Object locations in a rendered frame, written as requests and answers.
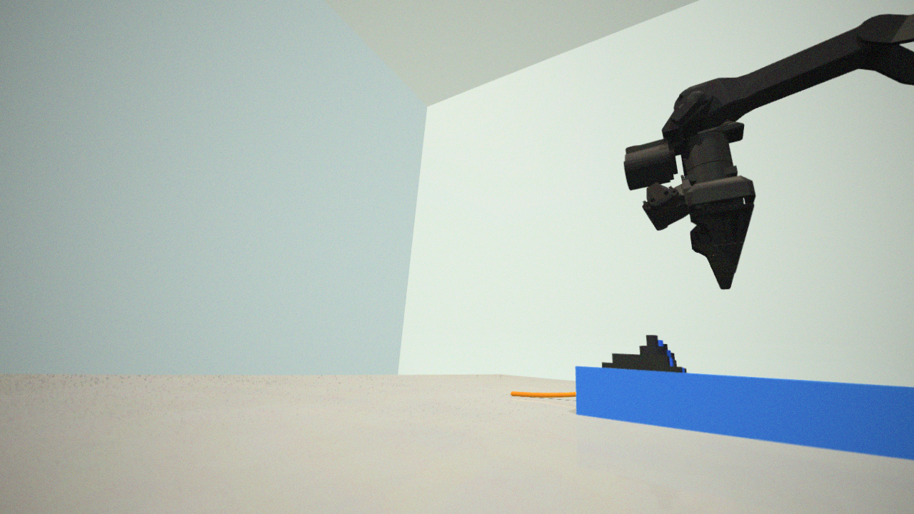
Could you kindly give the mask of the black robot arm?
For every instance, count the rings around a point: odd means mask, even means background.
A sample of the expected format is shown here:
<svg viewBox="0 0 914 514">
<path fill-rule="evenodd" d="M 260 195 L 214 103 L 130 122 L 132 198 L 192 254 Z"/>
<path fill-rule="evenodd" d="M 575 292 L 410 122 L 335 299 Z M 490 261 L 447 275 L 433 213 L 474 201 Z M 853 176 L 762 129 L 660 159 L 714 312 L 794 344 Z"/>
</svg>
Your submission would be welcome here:
<svg viewBox="0 0 914 514">
<path fill-rule="evenodd" d="M 630 190 L 646 189 L 642 208 L 657 231 L 688 217 L 685 174 L 715 161 L 732 163 L 729 143 L 743 139 L 750 111 L 823 84 L 855 69 L 872 69 L 899 84 L 914 86 L 914 14 L 878 14 L 862 25 L 781 61 L 735 78 L 716 78 L 683 90 L 662 129 L 663 139 L 626 148 Z M 683 164 L 682 184 L 666 188 Z"/>
</svg>

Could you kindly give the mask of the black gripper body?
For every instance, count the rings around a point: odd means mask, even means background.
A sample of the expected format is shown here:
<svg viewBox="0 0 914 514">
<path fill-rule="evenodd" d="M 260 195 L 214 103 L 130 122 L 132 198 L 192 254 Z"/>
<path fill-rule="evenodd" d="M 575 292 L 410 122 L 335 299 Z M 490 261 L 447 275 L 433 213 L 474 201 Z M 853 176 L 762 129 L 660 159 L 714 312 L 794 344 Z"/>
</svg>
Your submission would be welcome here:
<svg viewBox="0 0 914 514">
<path fill-rule="evenodd" d="M 692 188 L 688 190 L 689 215 L 705 209 L 731 207 L 753 203 L 756 193 L 752 180 L 737 176 L 737 166 L 727 161 L 715 161 L 692 167 L 685 174 Z M 743 200 L 744 198 L 744 200 Z M 708 232 L 696 225 L 690 231 L 693 245 L 711 243 Z"/>
</svg>

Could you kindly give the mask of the blue flat panel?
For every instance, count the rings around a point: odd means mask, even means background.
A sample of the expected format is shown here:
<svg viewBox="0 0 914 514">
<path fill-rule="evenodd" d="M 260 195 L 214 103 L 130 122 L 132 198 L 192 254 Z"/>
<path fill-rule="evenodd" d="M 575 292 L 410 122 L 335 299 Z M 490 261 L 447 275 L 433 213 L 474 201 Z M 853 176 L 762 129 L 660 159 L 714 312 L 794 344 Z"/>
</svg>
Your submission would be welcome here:
<svg viewBox="0 0 914 514">
<path fill-rule="evenodd" d="M 576 415 L 914 460 L 914 387 L 689 373 L 646 343 L 576 366 Z"/>
</svg>

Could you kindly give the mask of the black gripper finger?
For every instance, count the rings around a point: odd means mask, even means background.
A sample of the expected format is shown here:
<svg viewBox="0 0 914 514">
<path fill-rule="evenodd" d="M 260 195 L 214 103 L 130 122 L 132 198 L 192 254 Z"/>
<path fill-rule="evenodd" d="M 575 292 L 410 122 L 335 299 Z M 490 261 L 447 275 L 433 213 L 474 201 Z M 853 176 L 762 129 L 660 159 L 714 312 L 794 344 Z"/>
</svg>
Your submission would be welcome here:
<svg viewBox="0 0 914 514">
<path fill-rule="evenodd" d="M 705 209 L 690 214 L 690 221 L 708 232 L 723 273 L 735 274 L 754 203 Z"/>
<path fill-rule="evenodd" d="M 735 274 L 728 274 L 728 276 L 726 276 L 723 273 L 720 261 L 718 260 L 717 253 L 715 253 L 712 243 L 693 245 L 693 248 L 695 253 L 704 255 L 706 260 L 708 260 L 714 276 L 717 278 L 720 289 L 729 289 L 733 283 Z"/>
</svg>

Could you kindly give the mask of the blue micro servo with orange cable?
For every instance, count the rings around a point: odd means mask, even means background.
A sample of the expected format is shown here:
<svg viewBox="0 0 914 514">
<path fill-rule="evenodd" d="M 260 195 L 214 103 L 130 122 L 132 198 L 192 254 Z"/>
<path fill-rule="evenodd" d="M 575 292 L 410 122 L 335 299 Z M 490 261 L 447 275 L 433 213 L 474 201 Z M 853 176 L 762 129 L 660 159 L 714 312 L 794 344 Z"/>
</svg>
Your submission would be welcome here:
<svg viewBox="0 0 914 514">
<path fill-rule="evenodd" d="M 658 341 L 659 347 L 663 347 L 663 341 Z M 670 366 L 673 366 L 673 359 L 671 358 L 671 351 L 667 351 L 667 356 L 670 359 Z M 576 393 L 515 393 L 512 391 L 511 395 L 513 396 L 523 396 L 523 397 L 537 397 L 537 398 L 567 398 L 575 397 Z"/>
</svg>

